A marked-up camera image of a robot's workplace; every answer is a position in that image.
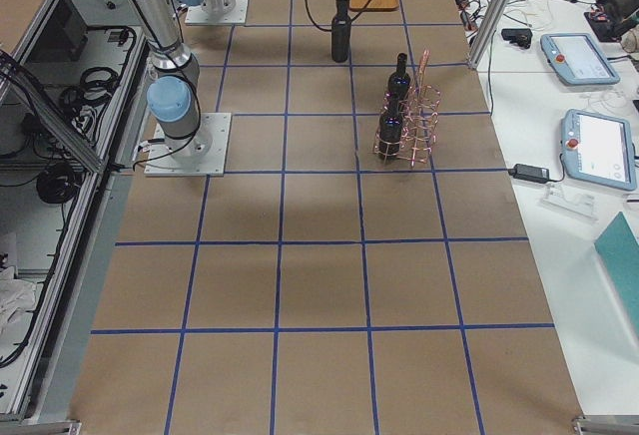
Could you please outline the dark wine bottle front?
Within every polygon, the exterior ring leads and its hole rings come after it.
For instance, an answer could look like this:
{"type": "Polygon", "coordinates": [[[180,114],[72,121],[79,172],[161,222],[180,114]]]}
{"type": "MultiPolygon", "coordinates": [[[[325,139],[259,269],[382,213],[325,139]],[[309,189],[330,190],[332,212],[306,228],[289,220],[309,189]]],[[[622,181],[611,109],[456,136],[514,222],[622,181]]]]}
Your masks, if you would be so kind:
{"type": "Polygon", "coordinates": [[[378,123],[378,155],[382,160],[392,159],[398,154],[402,126],[398,95],[390,94],[378,123]]]}

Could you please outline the clear acrylic stand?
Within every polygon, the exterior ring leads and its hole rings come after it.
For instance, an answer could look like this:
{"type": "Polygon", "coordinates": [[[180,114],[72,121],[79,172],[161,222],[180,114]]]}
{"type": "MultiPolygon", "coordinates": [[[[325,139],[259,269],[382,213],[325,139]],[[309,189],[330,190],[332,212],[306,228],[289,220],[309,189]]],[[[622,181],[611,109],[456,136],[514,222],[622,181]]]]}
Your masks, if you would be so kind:
{"type": "Polygon", "coordinates": [[[583,193],[568,195],[564,188],[557,183],[547,185],[545,194],[540,201],[549,207],[566,211],[590,221],[598,220],[593,196],[583,193]]]}

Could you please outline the blue teach pendant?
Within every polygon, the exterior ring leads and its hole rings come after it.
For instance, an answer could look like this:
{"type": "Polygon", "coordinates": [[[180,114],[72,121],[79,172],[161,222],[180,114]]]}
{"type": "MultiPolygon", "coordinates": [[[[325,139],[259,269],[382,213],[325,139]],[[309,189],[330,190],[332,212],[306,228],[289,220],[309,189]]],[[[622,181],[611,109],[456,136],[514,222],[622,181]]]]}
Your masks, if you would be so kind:
{"type": "Polygon", "coordinates": [[[544,34],[540,47],[559,79],[569,86],[615,85],[620,76],[587,33],[544,34]]]}
{"type": "Polygon", "coordinates": [[[570,178],[617,190],[637,188],[628,121],[570,109],[561,121],[560,133],[562,164],[570,178]]]}

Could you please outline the blue teach pendant far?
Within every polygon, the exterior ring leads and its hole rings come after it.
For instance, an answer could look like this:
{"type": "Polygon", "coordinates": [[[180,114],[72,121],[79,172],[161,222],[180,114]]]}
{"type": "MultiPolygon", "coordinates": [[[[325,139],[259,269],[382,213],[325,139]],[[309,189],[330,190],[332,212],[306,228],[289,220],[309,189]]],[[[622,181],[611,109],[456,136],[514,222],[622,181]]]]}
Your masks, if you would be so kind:
{"type": "Polygon", "coordinates": [[[559,79],[569,86],[615,85],[620,76],[587,33],[544,34],[540,47],[559,79]]]}

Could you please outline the dark wine bottle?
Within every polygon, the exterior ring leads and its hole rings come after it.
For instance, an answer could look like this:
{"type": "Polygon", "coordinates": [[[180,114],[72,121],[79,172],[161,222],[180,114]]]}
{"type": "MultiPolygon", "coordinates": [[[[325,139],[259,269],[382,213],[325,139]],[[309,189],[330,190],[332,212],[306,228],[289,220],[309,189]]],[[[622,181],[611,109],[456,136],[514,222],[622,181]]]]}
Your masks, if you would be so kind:
{"type": "Polygon", "coordinates": [[[396,57],[395,70],[387,80],[387,93],[390,96],[397,96],[400,101],[404,101],[410,88],[410,76],[406,72],[407,55],[399,53],[396,57]]]}
{"type": "Polygon", "coordinates": [[[331,20],[330,41],[331,57],[337,63],[348,58],[351,21],[348,16],[335,15],[331,20]]]}
{"type": "Polygon", "coordinates": [[[398,154],[402,126],[398,95],[390,94],[378,123],[378,155],[382,160],[392,159],[398,154]]]}

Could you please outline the blue teach pendant near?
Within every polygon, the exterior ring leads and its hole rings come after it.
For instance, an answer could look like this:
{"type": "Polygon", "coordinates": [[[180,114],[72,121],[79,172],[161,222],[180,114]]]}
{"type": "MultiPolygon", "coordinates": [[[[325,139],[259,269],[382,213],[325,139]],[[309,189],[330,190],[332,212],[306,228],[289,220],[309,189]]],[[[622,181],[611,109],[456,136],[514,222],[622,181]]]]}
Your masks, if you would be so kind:
{"type": "Polygon", "coordinates": [[[561,121],[560,133],[562,164],[570,178],[617,190],[637,188],[628,121],[570,109],[561,121]]]}

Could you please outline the white crumpled cloth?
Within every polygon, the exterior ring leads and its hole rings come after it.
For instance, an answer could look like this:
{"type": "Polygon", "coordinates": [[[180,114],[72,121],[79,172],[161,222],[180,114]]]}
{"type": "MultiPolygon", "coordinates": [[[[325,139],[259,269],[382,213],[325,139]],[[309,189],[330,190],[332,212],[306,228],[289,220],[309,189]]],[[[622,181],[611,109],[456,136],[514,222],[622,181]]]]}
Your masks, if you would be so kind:
{"type": "Polygon", "coordinates": [[[18,277],[17,236],[1,235],[1,332],[36,306],[36,283],[18,277]]]}

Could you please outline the black power adapter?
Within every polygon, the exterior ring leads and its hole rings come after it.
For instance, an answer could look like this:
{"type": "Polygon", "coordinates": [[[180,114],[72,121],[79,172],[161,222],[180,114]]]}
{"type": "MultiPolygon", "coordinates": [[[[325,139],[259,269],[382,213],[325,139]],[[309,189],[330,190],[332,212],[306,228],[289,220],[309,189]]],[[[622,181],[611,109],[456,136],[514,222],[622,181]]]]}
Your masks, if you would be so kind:
{"type": "Polygon", "coordinates": [[[548,170],[537,166],[515,164],[508,170],[508,174],[514,179],[536,184],[547,184],[550,181],[548,170]]]}

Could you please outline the teal board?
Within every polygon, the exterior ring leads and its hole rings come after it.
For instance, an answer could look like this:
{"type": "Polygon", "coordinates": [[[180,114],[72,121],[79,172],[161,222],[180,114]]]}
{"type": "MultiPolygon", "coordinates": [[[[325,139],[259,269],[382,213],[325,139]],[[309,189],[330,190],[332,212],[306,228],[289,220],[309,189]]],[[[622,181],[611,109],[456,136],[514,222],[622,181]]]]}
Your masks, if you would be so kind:
{"type": "Polygon", "coordinates": [[[623,213],[618,213],[595,240],[595,249],[629,319],[637,325],[638,239],[623,213]]]}

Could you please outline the aluminium frame post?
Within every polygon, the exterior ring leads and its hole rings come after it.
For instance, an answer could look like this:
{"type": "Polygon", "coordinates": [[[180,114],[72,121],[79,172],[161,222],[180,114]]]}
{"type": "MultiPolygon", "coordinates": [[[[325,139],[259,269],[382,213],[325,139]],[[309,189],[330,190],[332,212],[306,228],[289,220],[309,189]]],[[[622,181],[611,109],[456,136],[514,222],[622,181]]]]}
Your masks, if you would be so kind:
{"type": "Polygon", "coordinates": [[[473,40],[473,44],[470,46],[467,59],[467,66],[469,69],[476,70],[478,68],[479,63],[493,38],[497,29],[497,24],[503,15],[507,3],[508,0],[490,0],[483,20],[473,40]]]}

